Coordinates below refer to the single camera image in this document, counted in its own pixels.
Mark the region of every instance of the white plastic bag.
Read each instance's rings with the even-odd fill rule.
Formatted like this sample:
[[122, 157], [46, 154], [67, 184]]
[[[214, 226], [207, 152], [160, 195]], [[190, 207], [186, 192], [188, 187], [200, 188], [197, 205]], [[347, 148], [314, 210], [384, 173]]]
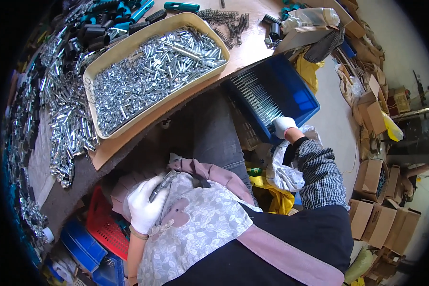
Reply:
[[[309, 139], [315, 140], [322, 148], [321, 138], [314, 126], [303, 125], [299, 128]], [[286, 148], [289, 141], [285, 140], [275, 148], [272, 162], [267, 165], [266, 179], [269, 184], [290, 192], [298, 192], [305, 184], [302, 172], [297, 168], [297, 162], [293, 161], [291, 166], [282, 165]]]

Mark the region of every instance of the beige plastic tray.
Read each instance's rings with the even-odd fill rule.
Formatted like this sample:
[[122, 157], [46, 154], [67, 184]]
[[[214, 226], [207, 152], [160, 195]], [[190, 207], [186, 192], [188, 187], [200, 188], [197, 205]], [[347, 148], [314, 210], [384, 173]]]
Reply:
[[211, 29], [211, 27], [202, 20], [199, 16], [193, 13], [179, 13], [164, 20], [160, 20], [152, 25], [147, 26], [146, 28], [132, 34], [131, 36], [125, 38], [120, 43], [116, 44], [114, 47], [109, 49], [99, 58], [90, 64], [86, 71], [84, 72], [83, 79], [86, 90], [87, 101], [89, 103], [89, 109], [91, 111], [92, 120], [94, 122], [94, 128], [96, 129], [96, 133], [102, 139], [116, 138], [124, 133], [127, 129], [132, 127], [135, 123], [140, 121], [143, 117], [147, 116], [158, 107], [162, 106], [166, 101], [176, 98], [178, 95], [182, 94], [186, 90], [196, 86], [197, 84], [206, 81], [207, 79], [214, 77], [220, 74], [224, 69], [227, 62], [217, 68], [213, 69], [211, 72], [193, 80], [192, 82], [186, 84], [182, 88], [174, 91], [169, 94], [164, 99], [156, 102], [154, 105], [150, 106], [148, 109], [138, 114], [134, 118], [132, 118], [129, 122], [127, 122], [124, 126], [116, 130], [110, 136], [104, 136], [99, 129], [97, 124], [97, 110], [95, 106], [94, 99], [92, 95], [94, 94], [93, 85], [89, 85], [87, 82], [94, 82], [96, 75], [109, 67], [111, 64], [117, 63], [127, 56], [129, 56], [133, 51], [138, 49], [138, 47], [145, 42], [148, 38], [154, 35], [163, 35], [166, 32], [176, 30], [182, 26], [193, 26], [197, 28], [201, 33], [208, 34], [208, 37], [212, 38], [216, 44], [221, 48], [222, 55], [229, 62], [230, 53], [221, 38]]

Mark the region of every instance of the plastic bottle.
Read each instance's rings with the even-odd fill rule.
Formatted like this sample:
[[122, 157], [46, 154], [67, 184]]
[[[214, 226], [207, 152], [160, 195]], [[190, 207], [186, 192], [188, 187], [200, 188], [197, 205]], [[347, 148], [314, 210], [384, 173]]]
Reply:
[[289, 17], [281, 22], [286, 35], [293, 28], [302, 26], [337, 26], [340, 18], [333, 8], [306, 8], [289, 12]]

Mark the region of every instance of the gray jeans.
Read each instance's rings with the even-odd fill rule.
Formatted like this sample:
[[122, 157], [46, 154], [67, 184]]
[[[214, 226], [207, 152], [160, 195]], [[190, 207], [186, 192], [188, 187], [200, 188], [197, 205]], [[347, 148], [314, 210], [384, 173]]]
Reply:
[[237, 174], [257, 206], [227, 99], [222, 94], [207, 92], [194, 101], [194, 159]]

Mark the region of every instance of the red plastic crate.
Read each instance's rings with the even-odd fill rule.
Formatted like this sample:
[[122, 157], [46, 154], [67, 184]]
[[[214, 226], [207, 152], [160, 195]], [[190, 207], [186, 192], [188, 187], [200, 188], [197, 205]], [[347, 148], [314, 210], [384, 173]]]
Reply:
[[112, 206], [103, 196], [102, 188], [97, 186], [87, 213], [87, 231], [108, 250], [127, 260], [129, 241], [110, 217], [112, 212]]

